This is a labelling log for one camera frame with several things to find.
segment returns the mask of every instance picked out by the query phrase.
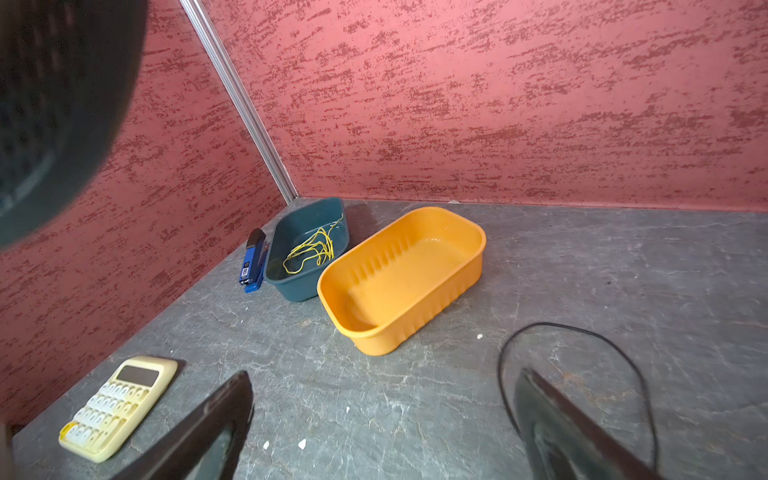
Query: yellow cord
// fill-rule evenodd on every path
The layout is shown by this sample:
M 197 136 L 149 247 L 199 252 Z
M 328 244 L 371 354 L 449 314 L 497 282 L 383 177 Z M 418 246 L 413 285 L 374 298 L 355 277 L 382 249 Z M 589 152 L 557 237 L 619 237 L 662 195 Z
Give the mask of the yellow cord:
M 342 214 L 341 218 L 339 218 L 337 221 L 331 223 L 330 228 L 326 232 L 324 228 L 319 228 L 315 233 L 310 236 L 310 238 L 304 240 L 300 245 L 295 247 L 293 250 L 288 253 L 288 257 L 286 257 L 285 260 L 283 260 L 283 268 L 288 272 L 290 275 L 296 275 L 298 272 L 300 272 L 304 268 L 304 263 L 307 260 L 310 260 L 312 258 L 316 258 L 317 266 L 323 265 L 328 260 L 333 260 L 335 258 L 335 253 L 333 252 L 333 241 L 331 240 L 330 234 L 331 230 L 339 224 L 341 220 L 344 219 L 344 214 Z M 286 266 L 286 262 L 288 260 L 291 260 L 292 258 L 299 257 L 305 253 L 314 252 L 314 255 L 310 255 L 309 257 L 304 258 L 301 260 L 301 266 L 299 266 L 299 269 L 295 272 L 292 272 L 291 270 L 288 270 L 288 267 Z

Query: cream-colored calculator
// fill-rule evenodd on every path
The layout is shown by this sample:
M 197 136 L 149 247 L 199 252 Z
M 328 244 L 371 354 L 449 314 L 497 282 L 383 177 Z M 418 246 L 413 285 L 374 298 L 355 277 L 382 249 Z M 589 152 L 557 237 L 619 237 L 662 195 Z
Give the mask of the cream-colored calculator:
M 176 373 L 173 360 L 135 356 L 101 386 L 58 435 L 58 443 L 92 462 L 110 458 L 141 423 Z

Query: dark round object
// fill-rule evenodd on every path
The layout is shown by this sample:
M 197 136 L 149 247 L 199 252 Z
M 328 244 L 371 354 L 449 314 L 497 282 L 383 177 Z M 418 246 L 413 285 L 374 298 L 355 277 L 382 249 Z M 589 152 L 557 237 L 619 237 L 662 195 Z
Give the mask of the dark round object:
M 96 173 L 141 60 L 147 0 L 0 0 L 0 246 Z

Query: black wire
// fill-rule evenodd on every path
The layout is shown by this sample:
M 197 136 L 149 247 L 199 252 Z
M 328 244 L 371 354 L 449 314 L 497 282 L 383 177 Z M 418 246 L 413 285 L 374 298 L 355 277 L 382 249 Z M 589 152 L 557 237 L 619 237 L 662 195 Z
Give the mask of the black wire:
M 509 346 L 512 344 L 512 340 L 515 339 L 518 335 L 523 333 L 525 330 L 532 329 L 536 326 L 553 326 L 555 328 L 560 329 L 566 329 L 566 330 L 572 330 L 574 332 L 579 333 L 586 333 L 587 335 L 591 335 L 593 337 L 596 337 L 604 342 L 606 342 L 608 345 L 612 346 L 614 350 L 616 350 L 619 355 L 624 357 L 625 360 L 627 360 L 627 363 L 629 363 L 629 366 L 634 370 L 635 374 L 637 375 L 637 378 L 640 380 L 640 391 L 643 396 L 643 404 L 645 404 L 645 414 L 648 417 L 648 426 L 650 427 L 650 434 L 653 438 L 653 448 L 651 450 L 651 466 L 654 470 L 654 473 L 658 473 L 659 469 L 659 437 L 656 433 L 656 422 L 654 421 L 654 411 L 650 407 L 650 391 L 648 390 L 648 384 L 645 381 L 645 377 L 643 377 L 642 372 L 640 369 L 638 369 L 637 365 L 634 364 L 632 359 L 627 356 L 626 353 L 622 349 L 619 348 L 618 345 L 611 342 L 609 339 L 602 336 L 600 333 L 592 332 L 591 330 L 586 330 L 579 328 L 577 326 L 570 326 L 570 325 L 564 325 L 562 323 L 553 323 L 553 322 L 536 322 L 532 323 L 530 325 L 526 325 L 522 327 L 520 330 L 518 330 L 515 333 L 512 333 L 512 335 L 507 339 L 506 342 L 504 342 L 504 346 L 502 347 L 501 352 L 498 354 L 498 365 L 496 369 L 496 376 L 498 377 L 498 388 L 502 392 L 502 400 L 504 401 L 504 409 L 507 411 L 507 416 L 509 417 L 509 421 L 512 423 L 512 426 L 515 428 L 515 431 L 517 432 L 518 436 L 520 436 L 520 427 L 518 426 L 517 421 L 515 420 L 515 415 L 512 413 L 512 409 L 509 406 L 509 401 L 507 400 L 507 394 L 504 390 L 504 363 L 506 360 L 506 356 L 509 353 L 510 349 Z

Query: gray marble countertop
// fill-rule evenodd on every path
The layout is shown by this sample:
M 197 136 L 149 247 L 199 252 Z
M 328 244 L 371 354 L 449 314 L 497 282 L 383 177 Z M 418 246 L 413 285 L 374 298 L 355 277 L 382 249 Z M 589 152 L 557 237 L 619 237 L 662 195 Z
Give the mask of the gray marble countertop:
M 347 201 L 353 244 L 424 205 Z M 768 215 L 442 206 L 485 229 L 482 277 L 393 353 L 363 355 L 317 298 L 288 303 L 266 284 L 245 294 L 243 246 L 14 438 L 19 478 L 110 478 L 240 369 L 255 416 L 236 478 L 530 478 L 495 363 L 504 339 L 537 321 L 603 333 L 637 362 L 665 477 L 768 477 Z M 119 453 L 96 465 L 58 446 L 58 430 L 140 354 L 186 365 Z M 616 353 L 541 330 L 515 347 L 510 384 L 524 365 L 647 461 L 637 383 Z

